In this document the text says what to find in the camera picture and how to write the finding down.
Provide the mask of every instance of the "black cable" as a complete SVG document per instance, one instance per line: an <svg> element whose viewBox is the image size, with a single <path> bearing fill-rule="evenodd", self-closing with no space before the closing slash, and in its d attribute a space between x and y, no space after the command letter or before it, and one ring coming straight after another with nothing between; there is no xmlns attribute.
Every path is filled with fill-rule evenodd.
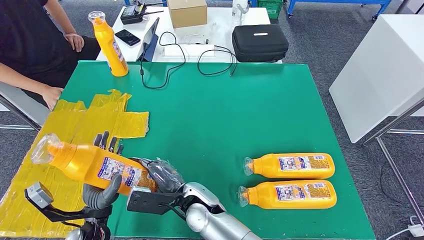
<svg viewBox="0 0 424 240"><path fill-rule="evenodd" d="M162 44L161 43L162 37L166 33L171 34L173 36L174 43L168 43L168 44ZM175 37L175 35L172 32L165 31L164 33L162 33L162 35L160 35L160 38L159 38L159 45L161 45L161 46L177 45L179 47L179 49L181 50L182 56L184 57L184 62L182 62L180 65L173 66L173 67L169 68L168 71L166 71L165 82L162 85L160 85L160 86L148 86L145 83L144 71L143 71L143 60L144 60L144 56L145 56L145 53L146 53L146 50L144 49L143 50L143 55L141 57L141 62L140 62L140 74L141 74L141 82L143 83L143 86L146 87L146 88L148 88L148 89L157 90L157 89L161 89L161 88L165 87L168 84L169 80L170 80L170 71L173 70L173 69L179 68L179 67L181 67L182 65L184 65L186 63L186 55L184 54L184 51L181 48L181 46L179 44L177 44L177 38Z"/></svg>
<svg viewBox="0 0 424 240"><path fill-rule="evenodd" d="M83 226L75 224L75 223L70 223L67 221L61 221L62 224L67 225L67 226L72 226L72 227L76 227L76 228L82 228Z"/></svg>
<svg viewBox="0 0 424 240"><path fill-rule="evenodd" d="M236 71L236 68L237 68L237 57L236 57L236 55L234 55L234 53L232 53L228 48L226 48L226 47L223 47L223 46L218 46L218 45L215 45L215 47L217 47L217 48L221 48L221 49L225 49L226 51L224 51L224 50L221 50L221 49L209 49L209 50L206 50L206 51L204 51L201 55L200 55L200 57L199 57L199 59L198 59L198 61L197 61L197 70L199 71L199 73L201 73L203 76L213 76L213 75L217 75L217 74L221 74L221 73L224 73L224 72L226 72L228 69L230 69L231 68L231 66L233 66L233 64L235 64L235 66L234 66L234 68L232 69L232 71L230 72L230 76L232 76L233 75L233 73L234 73L234 71ZM200 60L201 60L201 58L202 58L202 56L203 56L203 54L205 54L205 53L207 53L207 52L212 52L212 51L217 51L217 52L223 52L223 53L228 53L228 54L230 54L231 55L231 63L229 64L229 66L227 67L227 68L225 68L224 70L221 70L221 71L217 71L217 72L211 72L211 73L204 73L202 70L200 70Z"/></svg>
<svg viewBox="0 0 424 240"><path fill-rule="evenodd" d="M171 206L170 204L168 204L168 203L159 203L158 206L160 206L160 207L166 207L166 208L172 210L175 214L177 214L183 220L186 220L186 216L184 216L181 212L179 212L177 209L175 209L175 207Z"/></svg>
<svg viewBox="0 0 424 240"><path fill-rule="evenodd" d="M396 203L398 203L398 204L401 204L401 205L410 205L410 203L406 203L406 202L402 202L402 201L399 201L399 200L397 200L397 199L394 199L392 196L390 196L388 193L386 193L386 191L384 190L384 188L383 188L383 168L384 167L386 167L387 166L387 163L383 163L382 165L381 165L381 169L380 169L380 188L381 188L381 192L388 198L388 199L390 199L390 200L392 200L393 202L396 202Z"/></svg>
<svg viewBox="0 0 424 240"><path fill-rule="evenodd" d="M174 39L174 42L173 43L168 43L168 44L162 44L161 42L162 42L162 37L164 36L164 34L166 34L166 33L168 33L168 34L171 34L172 36L173 36L173 39ZM141 82L143 83L143 86L144 87L146 87L146 88L148 88L148 89L154 89L154 90L158 90L158 89L162 89L163 87L165 87L167 84L168 84L168 82L169 82L169 80L170 80L170 71L171 70L173 70L173 69L176 69L176 68L179 68L179 67L181 67L182 65L184 65L185 63L186 63L186 55L184 54L184 51L183 51L183 48L177 43L177 37L172 33L172 32L169 32L169 31L165 31L164 33L162 33L162 35L160 35L160 38L159 38L159 45L161 45L161 46L170 46L170 45L177 45L178 47L179 47L179 49L181 50L181 53L182 53L182 56L184 57L184 62L182 62L180 65L177 65L177 66L173 66L173 67L171 67L171 68L169 68L168 70L167 70L167 72L166 72L166 78L165 78L165 82L162 84L162 85L160 85L160 86L149 86L149 85L147 85L146 83L145 83L145 79L144 79L144 70L143 70L143 60L144 60L144 58L145 58L145 54L146 54L146 49L143 49L143 53L142 53L142 55L141 55L141 62L140 62L140 75L141 75ZM232 71L230 72L230 76L232 76L233 74L234 74L234 72L236 71L236 68L237 68L237 57L236 57L236 55L234 54L234 53L232 53L228 48L226 48L226 47L223 47L223 46L218 46L218 45L215 45L215 47L217 47L217 48L221 48L221 49L209 49L209 50L206 50L206 51L204 51L201 55L200 55L200 57L199 57L199 59L198 59L198 61L197 61L197 70L199 71L199 73L201 73L203 76L213 76L213 75L218 75L218 74L221 74L221 73L224 73L224 72L226 72L227 70L229 70L233 65L234 65L234 68L232 69ZM201 59L202 59L202 56L205 54L205 53L207 53L207 52L212 52L212 51L217 51L217 52L223 52L223 53L228 53L228 54L230 54L231 55L231 63L229 64L229 66L227 67L227 68L225 68L224 70L221 70L221 71L217 71L217 72L210 72L210 73L205 73L205 72L203 72L201 69L200 69L200 61L201 61Z"/></svg>

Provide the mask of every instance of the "person's arm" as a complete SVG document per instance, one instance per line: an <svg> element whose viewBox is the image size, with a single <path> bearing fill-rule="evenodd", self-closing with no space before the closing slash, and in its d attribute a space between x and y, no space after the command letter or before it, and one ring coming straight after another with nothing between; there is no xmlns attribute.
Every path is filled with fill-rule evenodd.
<svg viewBox="0 0 424 240"><path fill-rule="evenodd" d="M63 88L52 87L28 78L1 62L0 82L41 95L50 110L53 110L63 91Z"/></svg>
<svg viewBox="0 0 424 240"><path fill-rule="evenodd" d="M62 6L58 3L58 0L47 0L44 7L50 16L52 16L63 29L65 33L64 36L72 46L72 49L78 53L81 52L81 49L84 47L84 39L77 34L77 31L75 30L74 26L72 26L68 15Z"/></svg>

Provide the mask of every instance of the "orange bottle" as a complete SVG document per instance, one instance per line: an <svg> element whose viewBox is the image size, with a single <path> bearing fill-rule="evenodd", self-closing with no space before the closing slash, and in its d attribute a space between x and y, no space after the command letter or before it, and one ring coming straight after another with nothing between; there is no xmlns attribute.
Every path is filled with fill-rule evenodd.
<svg viewBox="0 0 424 240"><path fill-rule="evenodd" d="M327 153L271 153L256 159L244 159L244 173L248 176L260 174L267 178L327 179L334 172L333 159Z"/></svg>
<svg viewBox="0 0 424 240"><path fill-rule="evenodd" d="M328 209L337 202L333 185L326 180L263 182L238 189L242 207L247 204L263 209Z"/></svg>
<svg viewBox="0 0 424 240"><path fill-rule="evenodd" d="M105 17L102 11L92 11L88 14L88 20L93 24L95 38L107 58L110 71L114 76L122 77L128 73L128 64L115 41L114 30L105 21Z"/></svg>
<svg viewBox="0 0 424 240"><path fill-rule="evenodd" d="M49 163L70 179L105 189L115 173L122 175L118 193L128 195L134 186L156 191L156 183L140 163L94 145L75 145L46 134L31 154L34 164Z"/></svg>

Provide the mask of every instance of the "black case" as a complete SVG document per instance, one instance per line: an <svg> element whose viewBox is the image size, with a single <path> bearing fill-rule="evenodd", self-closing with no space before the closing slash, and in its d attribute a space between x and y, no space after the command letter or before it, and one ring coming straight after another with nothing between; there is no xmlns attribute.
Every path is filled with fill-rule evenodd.
<svg viewBox="0 0 424 240"><path fill-rule="evenodd" d="M232 45L237 60L242 63L278 61L289 49L284 33L276 24L236 26Z"/></svg>

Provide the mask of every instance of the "gray carpet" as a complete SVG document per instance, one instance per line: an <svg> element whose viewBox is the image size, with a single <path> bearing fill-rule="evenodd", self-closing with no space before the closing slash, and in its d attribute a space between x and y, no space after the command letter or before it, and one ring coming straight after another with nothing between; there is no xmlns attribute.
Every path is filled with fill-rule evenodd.
<svg viewBox="0 0 424 240"><path fill-rule="evenodd" d="M106 13L107 22L112 25L123 3L119 0L62 0L76 30L81 35L93 36L89 12L101 10ZM393 0L385 13L394 13L399 0ZM209 1L210 7L231 7L230 1ZM385 239L407 227L409 216L414 214L399 184L390 170L377 143L369 147L351 144L328 91L358 44L373 23L371 17L378 11L378 5L297 3L293 18L287 20L284 6L278 20L290 47L284 62L309 65L316 87L349 166L365 211L377 239ZM0 112L0 123L13 123L16 117ZM409 129L424 129L424 119L411 117L402 123ZM22 130L0 130L0 195L10 184L23 156L29 149L35 133ZM424 137L387 134L383 138L387 148L405 175L417 201L424 205ZM340 220L349 216L340 216ZM409 236L404 233L398 239Z"/></svg>

